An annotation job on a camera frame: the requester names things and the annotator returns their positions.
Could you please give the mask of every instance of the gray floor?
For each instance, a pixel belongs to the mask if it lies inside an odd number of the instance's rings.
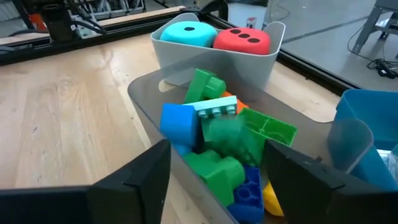
[[[374,3],[374,0],[281,0],[279,5],[290,12],[290,16],[282,21],[286,24],[282,48],[363,88],[397,91],[398,78],[380,77],[377,71],[366,68],[369,60],[347,49],[348,40],[365,23]],[[274,0],[271,7],[274,20],[287,14],[277,4],[278,0]],[[381,19],[387,19],[389,15],[385,13]],[[351,49],[357,36],[350,42]],[[361,55],[372,60],[383,58],[385,44],[386,60],[396,61],[398,36],[390,35],[385,42],[377,41],[379,36],[380,32],[375,32],[369,37]]]

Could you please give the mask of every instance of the cable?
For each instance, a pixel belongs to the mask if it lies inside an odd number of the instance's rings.
[[[19,30],[17,32],[13,32],[12,34],[8,35],[8,37],[14,37],[20,34],[48,34],[48,32],[46,30],[24,29],[24,30]]]
[[[81,12],[78,10],[78,8],[76,7],[75,3],[72,2],[72,1],[73,1],[73,0],[67,0],[69,7],[74,8],[74,10],[76,10],[76,13],[77,13],[82,19],[84,19],[85,21],[89,22],[91,25],[97,27],[97,28],[100,30],[100,32],[99,32],[100,34],[106,34],[106,30],[105,30],[102,26],[100,26],[98,23],[92,21],[91,19],[86,18],[85,15],[83,15],[83,13],[81,13]]]
[[[268,12],[268,15],[269,15],[269,20],[270,20],[270,22],[273,22],[272,16],[271,16],[271,14],[272,14],[272,4],[273,4],[273,3],[274,3],[274,0],[271,0],[271,3],[269,4],[269,12]],[[287,14],[286,14],[285,16],[283,16],[282,18],[280,18],[278,21],[282,21],[282,20],[284,20],[284,19],[286,19],[286,18],[288,18],[288,17],[290,16],[290,11],[287,10],[285,7],[281,6],[280,4],[281,4],[281,2],[279,1],[279,2],[276,4],[276,6],[278,6],[278,7],[281,8],[281,9],[283,9]]]
[[[79,26],[85,27],[85,28],[87,28],[89,30],[95,31],[95,32],[97,32],[99,34],[103,34],[103,35],[106,34],[106,32],[103,32],[102,30],[100,30],[98,28],[92,27],[92,26],[90,26],[87,23],[84,23],[82,21],[72,21],[71,25],[79,25]]]
[[[382,46],[382,54],[383,54],[383,58],[377,58],[377,59],[370,59],[368,57],[365,57],[363,55],[360,55],[354,51],[352,51],[349,48],[349,43],[351,42],[351,40],[354,38],[354,36],[360,32],[363,29],[364,25],[359,28],[347,41],[347,49],[352,53],[355,54],[357,56],[360,56],[361,58],[364,58],[366,60],[369,61],[369,63],[366,65],[366,68],[370,69],[370,70],[377,70],[377,73],[382,76],[382,77],[388,77],[388,78],[395,78],[398,77],[398,73],[393,71],[394,68],[396,68],[398,66],[398,62],[391,62],[391,61],[387,61],[386,60],[386,55],[384,53],[384,46],[386,45],[386,43],[383,43]]]

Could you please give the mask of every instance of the white plastic basket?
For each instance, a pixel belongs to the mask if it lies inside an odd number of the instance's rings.
[[[282,39],[285,33],[285,24],[281,22],[270,23],[264,29],[264,32],[267,32],[267,34],[269,34],[271,38],[270,54],[253,55],[241,52],[233,52],[229,50],[197,47],[159,40],[160,35],[163,33],[166,27],[176,22],[182,21],[199,21],[199,19],[193,13],[184,13],[175,17],[170,22],[166,23],[150,35],[161,68],[168,67],[169,65],[181,62],[187,58],[192,58],[196,55],[208,53],[211,51],[215,52],[215,54],[217,52],[226,52],[225,54],[220,55],[225,55],[225,57],[229,57],[235,64],[238,73],[244,74],[243,78],[245,80],[255,86],[258,86],[259,88],[263,89],[265,87],[274,66],[277,54],[280,49],[280,45],[282,44]],[[191,79],[191,75],[187,75],[187,73],[179,73],[168,77],[168,79],[166,79],[165,81],[172,85],[182,85],[190,81]]]

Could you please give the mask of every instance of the orange building block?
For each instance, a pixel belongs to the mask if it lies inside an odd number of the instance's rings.
[[[221,97],[227,97],[227,96],[233,96],[233,95],[230,94],[230,93],[228,93],[227,91],[225,91],[225,92],[221,95]],[[238,99],[238,103],[237,103],[237,105],[236,105],[236,114],[239,114],[239,113],[243,110],[243,108],[249,108],[249,106],[248,106],[248,105],[245,105],[244,103],[242,103],[242,102]]]

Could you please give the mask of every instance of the blue plastic bin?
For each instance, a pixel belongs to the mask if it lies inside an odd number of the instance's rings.
[[[350,174],[384,190],[398,190],[376,149],[392,150],[398,144],[398,92],[347,90],[336,108],[335,120],[356,118],[373,132],[374,146]]]

